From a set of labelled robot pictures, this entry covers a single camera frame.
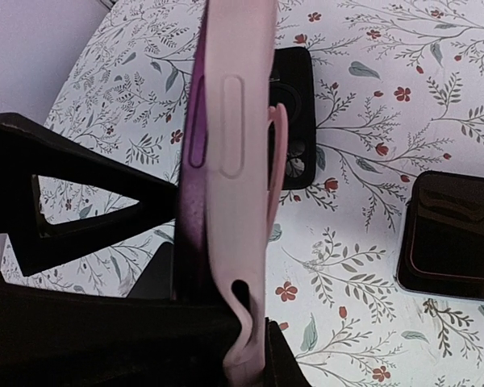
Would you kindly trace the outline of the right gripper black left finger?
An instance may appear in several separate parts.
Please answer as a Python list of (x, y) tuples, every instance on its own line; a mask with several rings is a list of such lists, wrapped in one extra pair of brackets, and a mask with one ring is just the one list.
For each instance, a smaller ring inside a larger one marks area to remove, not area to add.
[(0, 278), (0, 386), (218, 386), (239, 333), (224, 306), (60, 293)]

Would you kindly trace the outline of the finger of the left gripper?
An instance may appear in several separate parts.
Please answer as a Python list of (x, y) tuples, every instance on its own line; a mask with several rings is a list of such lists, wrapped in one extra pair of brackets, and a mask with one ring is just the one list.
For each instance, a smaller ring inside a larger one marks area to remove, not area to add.
[(167, 223), (176, 201), (170, 182), (0, 114), (0, 234), (25, 276)]

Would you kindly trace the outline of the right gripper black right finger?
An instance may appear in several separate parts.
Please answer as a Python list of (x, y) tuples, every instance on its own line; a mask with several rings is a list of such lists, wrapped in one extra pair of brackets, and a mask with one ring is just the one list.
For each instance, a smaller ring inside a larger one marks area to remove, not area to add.
[(310, 387), (278, 324), (265, 321), (265, 387)]

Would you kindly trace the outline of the purple phone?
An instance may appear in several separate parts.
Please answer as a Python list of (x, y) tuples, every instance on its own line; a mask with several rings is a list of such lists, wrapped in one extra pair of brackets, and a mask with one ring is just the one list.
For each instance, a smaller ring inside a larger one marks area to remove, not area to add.
[(206, 32), (200, 31), (190, 82), (174, 234), (173, 296), (196, 302), (210, 292), (205, 196), (207, 117), (204, 93)]

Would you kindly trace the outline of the pink phone case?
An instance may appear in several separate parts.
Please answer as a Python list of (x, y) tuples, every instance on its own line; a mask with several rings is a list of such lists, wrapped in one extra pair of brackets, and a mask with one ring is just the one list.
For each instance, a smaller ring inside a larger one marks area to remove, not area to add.
[(232, 386), (260, 386), (265, 369), (269, 78), (275, 1), (211, 1), (204, 87), (207, 242), (214, 283), (240, 322), (223, 358)]

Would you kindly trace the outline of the black phone case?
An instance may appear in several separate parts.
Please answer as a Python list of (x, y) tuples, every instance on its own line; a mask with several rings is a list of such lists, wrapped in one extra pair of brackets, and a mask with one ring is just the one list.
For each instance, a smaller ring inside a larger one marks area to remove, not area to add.
[(315, 91), (311, 54), (303, 47), (274, 52), (269, 78), (269, 104), (283, 104), (288, 118), (288, 144), (283, 189), (305, 189), (315, 179)]

